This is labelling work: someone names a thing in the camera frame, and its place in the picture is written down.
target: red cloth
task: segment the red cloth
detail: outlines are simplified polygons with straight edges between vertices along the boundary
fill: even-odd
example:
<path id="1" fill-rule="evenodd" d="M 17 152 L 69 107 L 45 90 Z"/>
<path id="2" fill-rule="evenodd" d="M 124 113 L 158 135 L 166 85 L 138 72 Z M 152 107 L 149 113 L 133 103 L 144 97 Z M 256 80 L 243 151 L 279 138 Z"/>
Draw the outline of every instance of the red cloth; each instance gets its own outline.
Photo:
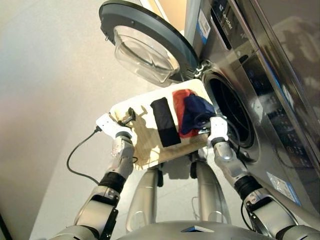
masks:
<path id="1" fill-rule="evenodd" d="M 182 139 L 190 138 L 190 137 L 194 137 L 194 136 L 198 135 L 197 129 L 192 129 L 187 134 L 181 133 L 182 122 L 183 122 L 184 113 L 185 113 L 184 99 L 185 99 L 185 97 L 188 97 L 190 94 L 193 94 L 193 93 L 194 92 L 192 92 L 190 89 L 177 90 L 172 93 L 173 106 L 174 106 L 174 110 L 176 113 L 176 117 L 178 118 L 179 136 Z"/>

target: washing machine door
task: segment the washing machine door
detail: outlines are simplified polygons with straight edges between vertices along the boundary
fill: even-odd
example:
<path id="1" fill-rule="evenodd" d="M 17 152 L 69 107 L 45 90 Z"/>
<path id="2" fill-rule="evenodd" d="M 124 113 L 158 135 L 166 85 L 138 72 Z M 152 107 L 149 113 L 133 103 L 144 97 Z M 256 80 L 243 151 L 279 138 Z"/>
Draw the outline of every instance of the washing machine door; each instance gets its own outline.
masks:
<path id="1" fill-rule="evenodd" d="M 160 16 L 131 2 L 109 0 L 100 7 L 99 17 L 102 32 L 125 68 L 158 85 L 169 78 L 193 78 L 199 62 L 193 47 Z"/>

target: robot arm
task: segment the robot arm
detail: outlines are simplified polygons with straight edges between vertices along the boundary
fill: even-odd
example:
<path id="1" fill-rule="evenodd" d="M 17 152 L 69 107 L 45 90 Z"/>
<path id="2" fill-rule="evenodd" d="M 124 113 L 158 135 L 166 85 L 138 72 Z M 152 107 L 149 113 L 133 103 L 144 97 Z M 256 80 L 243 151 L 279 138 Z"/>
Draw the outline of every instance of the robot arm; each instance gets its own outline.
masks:
<path id="1" fill-rule="evenodd" d="M 253 176 L 250 176 L 246 166 L 227 143 L 226 120 L 223 117 L 214 116 L 210 118 L 210 123 L 211 134 L 208 140 L 213 146 L 214 161 L 242 199 L 254 230 L 279 240 L 318 238 L 320 234 L 318 231 L 308 226 L 298 225 L 293 214 Z"/>
<path id="2" fill-rule="evenodd" d="M 133 134 L 128 127 L 115 123 L 107 113 L 96 123 L 113 137 L 112 164 L 80 209 L 73 225 L 59 232 L 52 240 L 108 240 L 116 224 L 120 193 L 134 169 Z"/>

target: label sticker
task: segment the label sticker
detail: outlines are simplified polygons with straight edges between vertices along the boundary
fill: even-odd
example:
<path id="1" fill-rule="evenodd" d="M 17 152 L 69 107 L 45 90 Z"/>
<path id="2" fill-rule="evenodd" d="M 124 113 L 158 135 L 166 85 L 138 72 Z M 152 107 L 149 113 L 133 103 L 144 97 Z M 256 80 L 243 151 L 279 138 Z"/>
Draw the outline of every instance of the label sticker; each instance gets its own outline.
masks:
<path id="1" fill-rule="evenodd" d="M 207 42 L 211 27 L 206 19 L 204 12 L 201 9 L 199 11 L 196 29 L 201 35 L 202 42 L 205 44 Z"/>
<path id="2" fill-rule="evenodd" d="M 287 198 L 291 199 L 293 202 L 301 206 L 301 203 L 292 187 L 292 185 L 289 182 L 286 182 L 274 175 L 272 175 L 269 172 L 266 172 L 268 175 L 270 182 L 272 183 L 272 186 L 275 190 L 285 195 Z"/>

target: black cloth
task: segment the black cloth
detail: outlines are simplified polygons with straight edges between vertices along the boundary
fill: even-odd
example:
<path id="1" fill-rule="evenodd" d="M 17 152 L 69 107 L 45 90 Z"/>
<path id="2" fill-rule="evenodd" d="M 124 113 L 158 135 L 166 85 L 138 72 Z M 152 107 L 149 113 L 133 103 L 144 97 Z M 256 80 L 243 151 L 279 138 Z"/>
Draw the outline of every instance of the black cloth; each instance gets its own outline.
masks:
<path id="1" fill-rule="evenodd" d="M 153 115 L 162 146 L 169 147 L 180 144 L 181 140 L 168 105 L 168 100 L 163 97 L 153 101 L 150 106 L 153 109 Z"/>
<path id="2" fill-rule="evenodd" d="M 192 129 L 201 129 L 214 115 L 215 108 L 212 104 L 200 96 L 190 94 L 184 98 L 181 133 L 187 134 Z"/>

